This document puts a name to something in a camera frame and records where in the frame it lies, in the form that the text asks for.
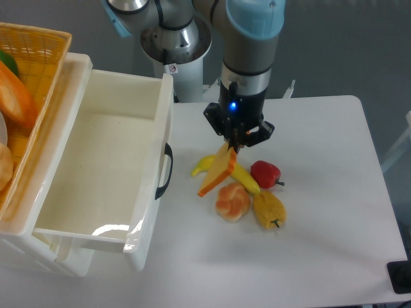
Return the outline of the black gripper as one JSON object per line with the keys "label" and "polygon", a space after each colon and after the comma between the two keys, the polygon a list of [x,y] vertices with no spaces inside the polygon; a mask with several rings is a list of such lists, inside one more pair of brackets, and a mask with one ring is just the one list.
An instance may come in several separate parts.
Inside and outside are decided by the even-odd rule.
{"label": "black gripper", "polygon": [[233,146],[239,153],[244,146],[252,147],[271,137],[275,126],[264,120],[265,93],[242,95],[233,81],[228,87],[222,85],[218,102],[205,108],[205,118],[216,134],[224,137],[228,149]]}

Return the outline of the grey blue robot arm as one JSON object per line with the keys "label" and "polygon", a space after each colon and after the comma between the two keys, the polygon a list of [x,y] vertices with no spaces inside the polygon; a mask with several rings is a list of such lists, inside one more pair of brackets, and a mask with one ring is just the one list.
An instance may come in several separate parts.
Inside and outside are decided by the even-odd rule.
{"label": "grey blue robot arm", "polygon": [[155,72],[175,79],[175,97],[192,101],[202,88],[202,59],[211,29],[223,38],[220,94],[204,115],[238,151],[269,139],[263,104],[270,81],[284,1],[104,1],[121,37],[136,35]]}

